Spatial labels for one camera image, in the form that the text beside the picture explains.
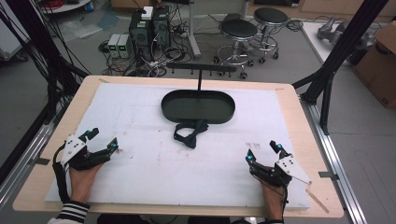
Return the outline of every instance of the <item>round stool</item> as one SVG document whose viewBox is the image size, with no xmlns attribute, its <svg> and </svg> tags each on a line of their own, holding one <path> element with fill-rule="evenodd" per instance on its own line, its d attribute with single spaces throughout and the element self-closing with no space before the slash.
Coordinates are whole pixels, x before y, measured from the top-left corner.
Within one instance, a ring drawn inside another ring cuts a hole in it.
<svg viewBox="0 0 396 224">
<path fill-rule="evenodd" d="M 241 65 L 242 72 L 240 77 L 245 79 L 248 74 L 245 72 L 244 64 L 253 66 L 254 62 L 250 60 L 250 55 L 239 47 L 239 42 L 249 41 L 257 34 L 255 25 L 243 20 L 229 20 L 221 24 L 220 31 L 223 35 L 230 37 L 233 40 L 232 45 L 221 47 L 214 57 L 214 62 L 222 62 L 230 65 Z"/>
<path fill-rule="evenodd" d="M 265 56 L 268 51 L 274 50 L 274 59 L 279 57 L 279 47 L 276 40 L 271 37 L 272 32 L 285 24 L 288 21 L 288 16 L 282 11 L 271 8 L 262 7 L 254 11 L 254 20 L 262 26 L 261 30 L 250 42 L 250 46 L 255 49 L 264 51 L 264 56 L 259 59 L 259 63 L 265 62 Z"/>
</svg>

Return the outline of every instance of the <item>black tray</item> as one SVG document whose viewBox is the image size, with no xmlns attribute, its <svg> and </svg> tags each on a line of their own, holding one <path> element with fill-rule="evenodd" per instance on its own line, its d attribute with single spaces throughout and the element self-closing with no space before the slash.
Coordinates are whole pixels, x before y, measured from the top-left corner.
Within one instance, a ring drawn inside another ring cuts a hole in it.
<svg viewBox="0 0 396 224">
<path fill-rule="evenodd" d="M 235 102 L 222 91 L 171 91 L 161 102 L 163 115 L 177 123 L 204 119 L 207 123 L 221 124 L 233 117 Z"/>
</svg>

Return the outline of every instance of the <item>human hand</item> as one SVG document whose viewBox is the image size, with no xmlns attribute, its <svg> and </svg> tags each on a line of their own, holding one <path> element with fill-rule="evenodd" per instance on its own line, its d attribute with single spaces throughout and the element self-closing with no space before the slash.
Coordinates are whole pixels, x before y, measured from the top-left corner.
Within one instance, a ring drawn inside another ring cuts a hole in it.
<svg viewBox="0 0 396 224">
<path fill-rule="evenodd" d="M 70 167 L 69 174 L 72 184 L 72 197 L 70 200 L 79 203 L 86 203 L 88 201 L 96 173 L 102 165 L 103 164 L 100 164 L 92 167 L 90 170 L 82 171 Z"/>
<path fill-rule="evenodd" d="M 262 197 L 264 198 L 268 219 L 283 220 L 284 189 L 269 185 L 265 181 L 260 182 L 262 183 Z"/>
</svg>

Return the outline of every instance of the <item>wooden table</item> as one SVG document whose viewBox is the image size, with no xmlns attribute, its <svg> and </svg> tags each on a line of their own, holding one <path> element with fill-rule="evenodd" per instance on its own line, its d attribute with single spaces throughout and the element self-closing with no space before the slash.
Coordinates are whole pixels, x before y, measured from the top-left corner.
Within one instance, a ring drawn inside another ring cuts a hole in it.
<svg viewBox="0 0 396 224">
<path fill-rule="evenodd" d="M 70 133 L 74 133 L 87 110 L 96 89 L 101 83 L 126 83 L 138 85 L 195 87 L 196 80 L 174 78 L 146 77 L 86 77 L 75 98 L 67 108 L 64 117 L 49 140 L 41 158 L 52 160 L 55 150 Z M 283 119 L 288 127 L 290 141 L 299 163 L 310 176 L 313 184 L 306 186 L 310 202 L 307 210 L 287 210 L 285 217 L 341 217 L 343 208 L 330 178 L 320 178 L 318 172 L 327 171 L 321 158 L 314 135 L 305 117 L 300 101 L 290 84 L 254 83 L 240 81 L 203 80 L 206 88 L 233 88 L 275 91 L 282 110 Z M 24 183 L 13 207 L 17 211 L 60 211 L 61 203 L 45 201 L 54 173 L 50 164 L 37 164 Z M 261 208 L 217 207 L 217 206 L 180 206 L 180 205 L 146 205 L 93 203 L 90 212 L 94 213 L 131 213 L 162 215 L 196 215 L 229 217 L 263 217 Z"/>
</svg>

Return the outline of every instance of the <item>floor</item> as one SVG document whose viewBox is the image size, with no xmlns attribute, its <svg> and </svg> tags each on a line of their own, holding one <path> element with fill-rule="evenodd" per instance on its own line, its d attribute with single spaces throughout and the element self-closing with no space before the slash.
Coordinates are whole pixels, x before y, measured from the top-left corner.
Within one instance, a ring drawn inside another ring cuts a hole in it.
<svg viewBox="0 0 396 224">
<path fill-rule="evenodd" d="M 97 8 L 93 13 L 75 10 L 64 13 L 58 20 L 60 23 L 81 20 L 86 26 L 94 23 L 104 27 L 104 30 L 85 39 L 66 42 L 92 74 L 101 74 L 106 69 L 106 59 L 98 51 L 98 46 L 108 40 L 111 34 L 127 32 L 129 26 L 128 17 L 114 17 L 105 8 Z M 211 18 L 196 19 L 196 24 L 205 23 L 200 28 L 201 33 L 218 33 L 218 25 L 208 20 Z M 285 28 L 275 37 L 280 43 L 279 59 L 268 58 L 264 64 L 260 64 L 257 63 L 260 54 L 252 52 L 256 59 L 255 65 L 247 68 L 248 77 L 245 81 L 291 84 L 320 68 L 321 60 L 302 31 L 293 32 Z M 216 50 L 225 43 L 231 43 L 221 35 L 197 35 L 196 39 L 203 56 L 192 63 L 212 63 Z M 55 38 L 54 42 L 61 46 L 58 39 Z M 168 71 L 164 77 L 197 78 L 197 74 L 178 71 L 172 74 Z M 239 71 L 231 77 L 210 76 L 206 73 L 204 78 L 241 80 Z M 44 78 L 31 61 L 1 63 L 0 141 L 3 146 L 0 164 L 3 164 L 45 105 L 46 88 Z M 306 87 L 301 87 L 296 91 L 300 94 L 305 90 Z M 340 67 L 333 81 L 329 132 L 367 222 L 395 223 L 396 179 L 391 172 L 396 168 L 396 110 L 384 108 L 356 78 L 350 65 Z M 56 216 L 54 213 L 14 211 L 12 201 L 22 182 L 0 207 L 0 223 L 46 223 L 50 217 Z M 95 223 L 96 218 L 97 214 L 89 214 L 86 223 Z M 159 216 L 153 217 L 153 220 L 168 223 L 173 218 Z M 172 223 L 187 223 L 187 217 L 177 217 Z M 350 220 L 346 213 L 337 219 L 286 217 L 286 223 L 350 223 Z"/>
</svg>

